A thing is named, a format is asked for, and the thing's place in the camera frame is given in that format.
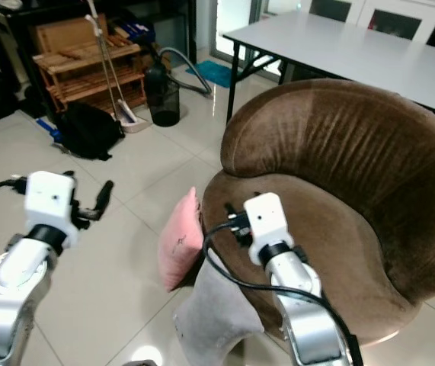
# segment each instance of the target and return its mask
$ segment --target brown velvet chair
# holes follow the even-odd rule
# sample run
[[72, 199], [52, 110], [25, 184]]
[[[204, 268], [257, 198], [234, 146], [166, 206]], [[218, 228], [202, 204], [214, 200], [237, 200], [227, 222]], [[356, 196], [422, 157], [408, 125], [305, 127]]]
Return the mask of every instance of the brown velvet chair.
[[[397, 332], [435, 296], [434, 114], [354, 82], [291, 83], [235, 114], [221, 161], [203, 197], [205, 228], [225, 221], [225, 202], [242, 209], [256, 191], [277, 193], [295, 242], [361, 344]], [[231, 273], [267, 282], [230, 232], [213, 245]], [[244, 292], [281, 337], [271, 295]]]

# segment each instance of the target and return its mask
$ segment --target vacuum hose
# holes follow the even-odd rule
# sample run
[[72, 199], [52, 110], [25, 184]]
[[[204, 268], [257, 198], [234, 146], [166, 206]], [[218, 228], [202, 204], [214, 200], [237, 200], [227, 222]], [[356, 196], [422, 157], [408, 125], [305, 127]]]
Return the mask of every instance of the vacuum hose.
[[180, 58], [182, 58], [182, 60], [185, 61], [185, 63], [195, 72], [195, 75], [200, 80], [204, 88], [199, 88], [198, 86], [187, 84], [186, 82], [180, 82], [177, 79], [175, 79], [173, 76], [168, 74], [167, 77], [171, 81], [176, 82], [182, 88], [193, 90], [194, 92], [200, 93], [205, 96], [212, 94], [212, 89], [210, 88], [209, 83], [202, 77], [202, 75], [198, 72], [196, 67], [190, 62], [190, 60], [182, 52], [176, 50], [173, 47], [165, 47], [159, 50], [158, 56], [161, 58], [163, 53], [165, 52], [174, 53], [175, 55], [178, 55]]

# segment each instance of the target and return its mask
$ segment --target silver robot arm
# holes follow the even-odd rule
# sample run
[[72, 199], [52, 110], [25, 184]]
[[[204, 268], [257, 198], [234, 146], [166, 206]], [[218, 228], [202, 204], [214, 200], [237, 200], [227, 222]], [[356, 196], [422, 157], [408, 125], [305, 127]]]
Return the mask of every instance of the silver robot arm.
[[[264, 268], [272, 286], [322, 296], [317, 273], [304, 263], [305, 253], [292, 250], [293, 238], [276, 194], [261, 194], [246, 201], [245, 212], [239, 215], [229, 207], [229, 219], [235, 223], [231, 231], [241, 244], [249, 246], [251, 261]], [[283, 337], [294, 366], [363, 364], [357, 342], [353, 350], [348, 347], [346, 335], [324, 306], [290, 292], [274, 291], [273, 298], [283, 317]]]
[[0, 255], [0, 366], [21, 364], [34, 312], [50, 289], [58, 257], [77, 244], [78, 231], [87, 229], [89, 220], [101, 218], [114, 184], [106, 183], [93, 210], [78, 208], [72, 172], [35, 172], [14, 186], [26, 194], [29, 234]]

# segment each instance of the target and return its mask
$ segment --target blue mat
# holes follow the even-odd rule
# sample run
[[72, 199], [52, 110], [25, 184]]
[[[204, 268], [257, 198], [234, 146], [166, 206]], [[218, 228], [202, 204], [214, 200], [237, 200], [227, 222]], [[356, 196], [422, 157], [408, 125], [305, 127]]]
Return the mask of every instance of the blue mat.
[[[223, 88], [228, 88], [231, 85], [231, 69], [229, 67], [219, 65], [210, 60], [198, 63], [195, 67], [204, 79], [214, 82]], [[195, 75], [192, 69], [187, 69], [187, 72]]]

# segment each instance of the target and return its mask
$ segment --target pink cushion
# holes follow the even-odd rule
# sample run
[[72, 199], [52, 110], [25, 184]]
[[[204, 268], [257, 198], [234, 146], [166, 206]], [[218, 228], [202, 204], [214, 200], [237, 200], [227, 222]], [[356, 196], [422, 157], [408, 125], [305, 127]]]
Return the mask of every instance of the pink cushion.
[[159, 273], [168, 292], [184, 279], [202, 249], [199, 216], [200, 203], [192, 187], [173, 209], [159, 237]]

